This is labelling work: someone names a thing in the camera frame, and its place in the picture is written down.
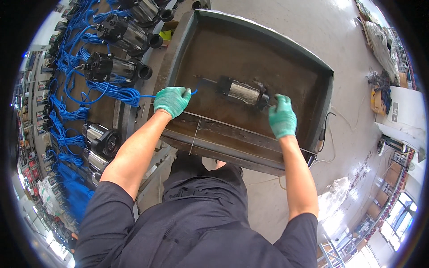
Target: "metal rod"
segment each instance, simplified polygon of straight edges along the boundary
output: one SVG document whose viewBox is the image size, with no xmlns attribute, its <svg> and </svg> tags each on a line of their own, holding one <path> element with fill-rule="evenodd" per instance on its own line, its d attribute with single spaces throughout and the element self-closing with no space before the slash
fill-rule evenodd
<svg viewBox="0 0 429 268">
<path fill-rule="evenodd" d="M 210 79 L 207 79 L 207 78 L 204 78 L 204 77 L 201 77 L 201 79 L 204 79 L 204 80 L 209 81 L 209 82 L 211 82 L 211 83 L 215 83 L 215 84 L 217 84 L 217 82 L 216 82 L 216 81 L 213 81 L 213 80 L 210 80 Z"/>
<path fill-rule="evenodd" d="M 192 144 L 190 145 L 190 149 L 189 149 L 189 154 L 188 155 L 190 155 L 190 153 L 192 151 L 193 143 L 195 142 L 196 133 L 198 132 L 199 126 L 201 124 L 201 119 L 202 119 L 202 117 L 199 117 L 198 126 L 196 127 L 195 135 L 193 136 Z"/>
<path fill-rule="evenodd" d="M 249 132 L 249 133 L 252 133 L 252 134 L 255 134 L 255 135 L 259 135 L 259 136 L 261 136 L 261 137 L 264 137 L 264 138 L 267 138 L 267 139 L 271 139 L 271 140 L 273 140 L 273 141 L 277 141 L 275 138 L 268 137 L 268 136 L 265 136 L 265 135 L 262 135 L 262 134 L 259 134 L 259 133 L 256 133 L 256 132 L 253 132 L 253 131 L 251 131 L 251 130 L 244 129 L 244 128 L 241 128 L 241 127 L 239 127 L 239 126 L 234 126 L 234 125 L 231 125 L 231 124 L 228 124 L 228 123 L 225 123 L 225 122 L 222 122 L 222 121 L 219 121 L 219 120 L 213 119 L 213 118 L 209 118 L 209 117 L 205 117 L 205 116 L 202 116 L 202 115 L 193 114 L 193 113 L 190 113 L 190 112 L 188 112 L 188 111 L 183 111 L 183 113 L 185 113 L 185 114 L 190 114 L 190 115 L 194 115 L 194 116 L 198 116 L 198 117 L 201 117 L 201 118 L 204 118 L 204 119 L 207 119 L 207 120 L 210 120 L 210 121 L 214 121 L 214 122 L 217 122 L 217 123 L 221 123 L 221 124 L 224 124 L 224 125 L 227 125 L 227 126 L 235 127 L 235 128 L 237 128 L 237 129 L 241 129 L 241 130 L 243 130 L 243 131 L 246 131 L 246 132 Z M 311 152 L 311 151 L 306 150 L 306 149 L 302 149 L 301 147 L 300 147 L 300 149 L 301 149 L 301 151 L 304 151 L 304 152 L 307 152 L 307 153 L 310 153 L 310 154 L 312 154 L 312 155 L 317 156 L 317 153 Z"/>
</svg>

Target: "black power cord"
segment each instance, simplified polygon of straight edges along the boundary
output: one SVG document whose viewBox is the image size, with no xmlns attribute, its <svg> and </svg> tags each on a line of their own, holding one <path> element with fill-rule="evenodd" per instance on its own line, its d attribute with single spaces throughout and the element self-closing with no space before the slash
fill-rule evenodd
<svg viewBox="0 0 429 268">
<path fill-rule="evenodd" d="M 319 141 L 323 141 L 322 148 L 320 148 L 319 153 L 323 150 L 323 147 L 325 147 L 326 123 L 328 121 L 328 115 L 329 114 L 333 114 L 334 116 L 337 116 L 333 112 L 329 112 L 329 113 L 326 114 L 326 117 L 325 117 L 325 128 L 323 129 L 323 131 L 320 133 L 320 136 L 319 136 Z"/>
</svg>

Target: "black shirt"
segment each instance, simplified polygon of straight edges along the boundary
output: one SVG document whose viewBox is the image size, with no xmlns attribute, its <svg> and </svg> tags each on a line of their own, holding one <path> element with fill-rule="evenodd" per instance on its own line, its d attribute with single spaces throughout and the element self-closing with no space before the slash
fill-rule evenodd
<svg viewBox="0 0 429 268">
<path fill-rule="evenodd" d="M 200 192 L 183 196 L 177 189 Z M 76 267 L 94 267 L 135 236 L 111 267 L 316 267 L 317 218 L 301 214 L 272 245 L 250 229 L 247 204 L 231 184 L 213 178 L 189 179 L 164 194 L 162 203 L 140 215 L 134 230 L 133 200 L 118 185 L 100 182 L 81 224 Z"/>
</svg>

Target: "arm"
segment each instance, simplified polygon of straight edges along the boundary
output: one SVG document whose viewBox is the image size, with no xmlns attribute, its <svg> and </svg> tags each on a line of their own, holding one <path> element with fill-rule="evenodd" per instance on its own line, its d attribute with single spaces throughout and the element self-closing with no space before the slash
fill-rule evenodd
<svg viewBox="0 0 429 268">
<path fill-rule="evenodd" d="M 119 185 L 135 200 L 162 131 L 172 118 L 183 112 L 190 98 L 190 89 L 184 87 L 167 87 L 158 92 L 154 115 L 124 142 L 100 182 Z"/>
<path fill-rule="evenodd" d="M 283 151 L 289 220 L 303 213 L 319 214 L 317 191 L 310 169 L 295 137 L 297 119 L 289 97 L 276 94 L 277 107 L 269 110 L 269 123 Z"/>
<path fill-rule="evenodd" d="M 286 173 L 286 193 L 289 205 L 289 220 L 303 213 L 319 216 L 316 185 L 307 163 L 302 156 L 295 136 L 281 137 Z"/>
</svg>

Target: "forearm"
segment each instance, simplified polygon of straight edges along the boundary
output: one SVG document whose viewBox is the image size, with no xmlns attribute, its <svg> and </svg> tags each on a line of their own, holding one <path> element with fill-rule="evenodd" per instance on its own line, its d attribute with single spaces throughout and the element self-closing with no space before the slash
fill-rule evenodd
<svg viewBox="0 0 429 268">
<path fill-rule="evenodd" d="M 104 170 L 100 181 L 110 181 L 121 186 L 134 200 L 155 146 L 170 120 L 171 115 L 157 110 L 124 142 L 115 159 Z"/>
<path fill-rule="evenodd" d="M 295 136 L 279 139 L 283 151 L 289 220 L 302 213 L 318 217 L 317 191 L 310 169 L 302 156 Z"/>
</svg>

